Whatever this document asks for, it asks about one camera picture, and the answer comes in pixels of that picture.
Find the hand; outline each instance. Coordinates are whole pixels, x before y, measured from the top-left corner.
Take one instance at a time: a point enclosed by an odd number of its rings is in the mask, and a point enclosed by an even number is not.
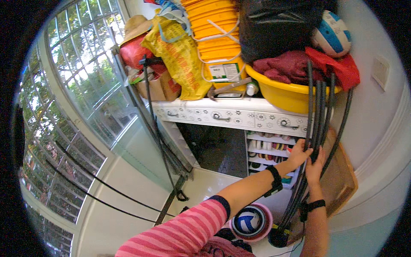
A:
[[[312,148],[309,148],[304,152],[304,144],[305,144],[305,139],[299,139],[297,141],[296,145],[293,147],[293,150],[291,151],[291,155],[287,160],[292,165],[293,170],[295,170],[301,164],[303,164],[305,162],[305,160],[313,152]]]
[[[307,159],[307,165],[305,167],[305,177],[307,178],[307,182],[310,187],[320,184],[321,171],[323,170],[325,160],[326,153],[321,146],[317,160],[314,164],[311,163],[311,158]]]

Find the blue and white ball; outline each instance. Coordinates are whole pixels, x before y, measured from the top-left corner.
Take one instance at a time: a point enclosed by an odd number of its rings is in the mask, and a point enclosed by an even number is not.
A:
[[[325,10],[320,26],[314,31],[313,45],[333,58],[344,56],[351,49],[350,31],[338,15]]]
[[[243,236],[259,233],[265,224],[264,213],[255,206],[247,206],[233,218],[234,231]]]

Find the yellow bag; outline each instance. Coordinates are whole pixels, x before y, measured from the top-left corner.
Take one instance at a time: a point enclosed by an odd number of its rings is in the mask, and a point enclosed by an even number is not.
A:
[[[161,57],[171,77],[181,85],[181,100],[203,98],[211,83],[201,76],[201,61],[197,47],[177,21],[155,16],[153,28],[144,37],[141,46]]]

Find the wall outlet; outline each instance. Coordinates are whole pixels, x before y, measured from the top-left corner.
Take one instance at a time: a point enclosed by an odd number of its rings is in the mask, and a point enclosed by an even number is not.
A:
[[[371,75],[385,91],[387,86],[388,74],[390,71],[390,64],[383,56],[374,57],[372,63]]]

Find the pink striped shirt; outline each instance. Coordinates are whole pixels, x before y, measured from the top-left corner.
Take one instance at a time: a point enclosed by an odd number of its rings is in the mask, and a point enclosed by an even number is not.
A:
[[[116,257],[254,257],[230,241],[214,236],[227,220],[218,200],[208,199],[172,220],[138,234],[125,242]]]

